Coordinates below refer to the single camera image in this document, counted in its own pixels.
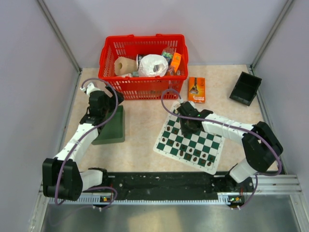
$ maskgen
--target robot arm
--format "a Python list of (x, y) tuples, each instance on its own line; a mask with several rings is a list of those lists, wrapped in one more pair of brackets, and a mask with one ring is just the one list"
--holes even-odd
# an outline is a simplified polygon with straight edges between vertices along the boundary
[(199, 112), (195, 108), (194, 103), (189, 101), (182, 103), (177, 110), (182, 116), (204, 118), (208, 120), (197, 121), (181, 118), (181, 129), (184, 135), (203, 130), (204, 132), (218, 134), (243, 145), (246, 158), (234, 166), (229, 172), (229, 175), (237, 183), (241, 183), (246, 178), (257, 172), (266, 172), (275, 161), (275, 157), (266, 145), (261, 143), (257, 137), (250, 133), (237, 130), (235, 127), (259, 134), (268, 142), (278, 156), (283, 152), (281, 144), (265, 122), (258, 122), (254, 125), (235, 122), (209, 110), (202, 110)]
[(82, 191), (102, 184), (106, 170), (93, 168), (80, 173), (77, 164), (84, 156), (92, 141), (102, 131), (103, 127), (98, 127), (98, 125), (106, 120), (108, 112), (115, 109), (115, 98), (118, 98), (119, 104), (124, 100), (121, 93), (117, 92), (117, 96), (115, 96), (109, 87), (106, 87), (106, 89), (113, 94), (112, 97), (109, 97), (93, 83), (90, 83), (87, 89), (82, 89), (89, 96), (89, 107), (87, 108), (86, 114), (81, 119), (76, 133), (68, 144), (53, 159), (47, 158), (42, 165), (43, 193), (46, 197), (54, 197), (60, 167), (75, 145), (77, 146), (73, 150), (70, 159), (65, 163), (63, 173), (61, 173), (62, 178), (58, 198), (76, 201)]

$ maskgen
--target beige floor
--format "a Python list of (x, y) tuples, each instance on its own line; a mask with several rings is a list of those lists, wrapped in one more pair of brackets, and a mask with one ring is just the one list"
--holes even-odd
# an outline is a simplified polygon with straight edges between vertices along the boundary
[[(216, 114), (243, 123), (257, 123), (262, 119), (258, 101), (255, 98), (251, 106), (229, 99), (229, 95), (241, 72), (247, 72), (245, 65), (189, 66), (189, 76), (206, 78), (206, 103), (198, 104), (199, 109), (209, 109)], [(81, 81), (97, 77), (98, 69), (84, 69)], [(181, 96), (187, 99), (187, 80), (184, 82)], [(174, 100), (166, 100), (171, 107)], [(152, 172), (152, 171), (198, 171), (178, 161), (159, 155), (153, 151), (154, 143), (167, 117), (159, 100), (124, 101), (126, 114), (126, 140), (119, 144), (90, 145), (82, 161), (80, 171), (91, 167), (107, 169), (108, 172)], [(80, 119), (88, 106), (88, 97), (78, 91), (68, 126), (66, 142), (74, 135)], [(228, 171), (244, 159), (241, 145), (225, 140), (218, 171)]]

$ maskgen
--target green and white chessboard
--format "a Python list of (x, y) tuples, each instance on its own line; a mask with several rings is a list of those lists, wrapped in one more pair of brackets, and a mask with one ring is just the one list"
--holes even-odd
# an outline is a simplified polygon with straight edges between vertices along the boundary
[[(171, 111), (175, 112), (179, 106), (179, 102), (174, 102)], [(220, 135), (202, 131), (184, 137), (180, 118), (169, 114), (155, 142), (154, 151), (214, 175), (224, 140)]]

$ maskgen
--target gray wall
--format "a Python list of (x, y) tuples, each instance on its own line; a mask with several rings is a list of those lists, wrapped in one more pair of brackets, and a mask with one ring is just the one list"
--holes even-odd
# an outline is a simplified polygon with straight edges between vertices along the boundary
[(285, 164), (298, 175), (309, 202), (309, 1), (297, 0), (256, 68), (260, 90), (284, 148)]
[(190, 64), (250, 64), (286, 0), (45, 0), (81, 67), (111, 35), (181, 33)]
[(77, 74), (36, 1), (2, 1), (0, 31), (0, 231), (24, 232)]

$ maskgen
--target red basket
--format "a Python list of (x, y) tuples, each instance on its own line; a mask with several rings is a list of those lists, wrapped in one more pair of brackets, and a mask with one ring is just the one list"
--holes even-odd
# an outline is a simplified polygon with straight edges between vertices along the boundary
[[(137, 54), (159, 54), (166, 47), (182, 55), (179, 76), (156, 77), (117, 77), (114, 62), (118, 57), (136, 59)], [(109, 36), (106, 38), (100, 58), (98, 77), (108, 81), (126, 100), (160, 99), (165, 89), (173, 88), (180, 92), (183, 81), (188, 77), (188, 50), (183, 35), (155, 36)], [(164, 99), (177, 99), (175, 93), (167, 93)]]

